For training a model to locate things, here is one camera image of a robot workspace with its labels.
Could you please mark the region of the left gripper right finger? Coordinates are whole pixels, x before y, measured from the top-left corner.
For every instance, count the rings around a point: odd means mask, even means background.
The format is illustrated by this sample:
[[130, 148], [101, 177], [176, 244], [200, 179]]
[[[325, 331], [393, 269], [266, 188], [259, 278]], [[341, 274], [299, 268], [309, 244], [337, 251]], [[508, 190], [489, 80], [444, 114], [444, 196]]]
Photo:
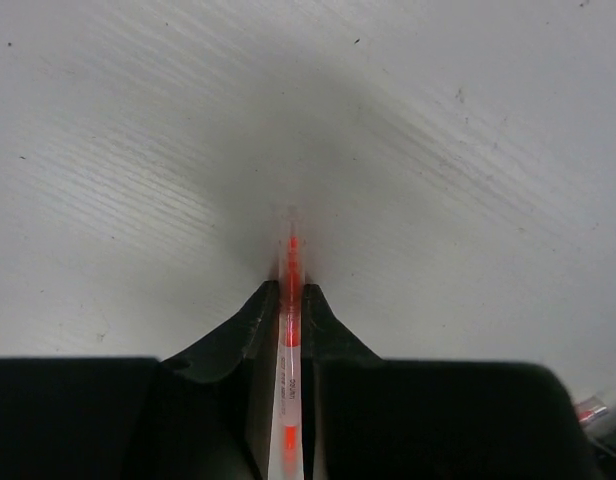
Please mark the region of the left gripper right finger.
[[335, 316], [321, 287], [313, 283], [303, 287], [301, 342], [303, 474], [306, 479], [324, 479], [319, 364], [335, 359], [373, 365], [382, 359]]

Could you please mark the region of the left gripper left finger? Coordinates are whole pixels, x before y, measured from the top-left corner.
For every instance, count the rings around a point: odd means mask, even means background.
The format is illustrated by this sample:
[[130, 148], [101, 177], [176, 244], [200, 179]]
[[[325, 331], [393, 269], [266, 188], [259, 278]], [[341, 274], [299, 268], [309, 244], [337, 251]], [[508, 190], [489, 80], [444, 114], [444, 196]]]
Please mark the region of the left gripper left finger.
[[178, 461], [193, 479], [268, 476], [278, 353], [279, 284], [163, 361], [177, 383], [170, 419]]

